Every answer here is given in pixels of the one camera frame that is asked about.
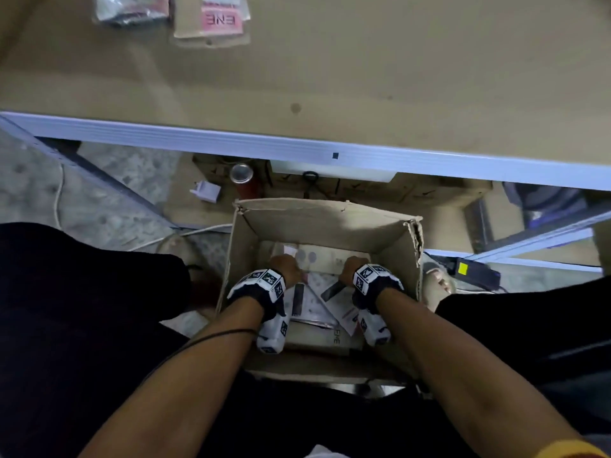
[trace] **floor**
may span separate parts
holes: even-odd
[[[160,205],[180,153],[157,149],[84,143],[80,154],[149,201]],[[60,181],[59,165],[35,149],[0,134],[0,223],[54,225],[53,201]],[[70,169],[60,200],[60,220],[72,237],[92,246],[126,250],[171,232],[119,195],[97,188]],[[192,237],[210,264],[221,272],[228,234]],[[496,264],[509,292],[545,291],[599,277],[591,272]]]

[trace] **yellow sleeve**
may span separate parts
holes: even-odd
[[[600,448],[583,440],[559,440],[551,443],[535,458],[609,458]]]

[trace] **forearm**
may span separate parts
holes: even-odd
[[[454,426],[481,456],[531,457],[555,440],[579,437],[528,381],[461,329],[394,289],[383,291],[377,306]]]
[[[232,329],[258,331],[262,316],[258,302],[244,297],[192,340]],[[227,397],[252,337],[235,333],[209,339],[168,360],[110,417],[81,458],[194,457]]]

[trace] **open cardboard box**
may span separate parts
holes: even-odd
[[[235,205],[217,311],[225,307],[227,291],[256,269],[261,241],[367,252],[373,262],[391,269],[411,296],[420,296],[423,249],[420,217],[350,202],[314,199],[253,199],[237,201]],[[278,355],[265,355],[253,348],[244,367],[265,377],[309,382],[361,384],[380,380],[392,383],[404,377],[369,350],[337,357],[288,349]]]

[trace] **can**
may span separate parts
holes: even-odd
[[[261,197],[261,183],[255,171],[247,163],[239,163],[231,168],[229,178],[235,184],[240,199],[259,199]]]

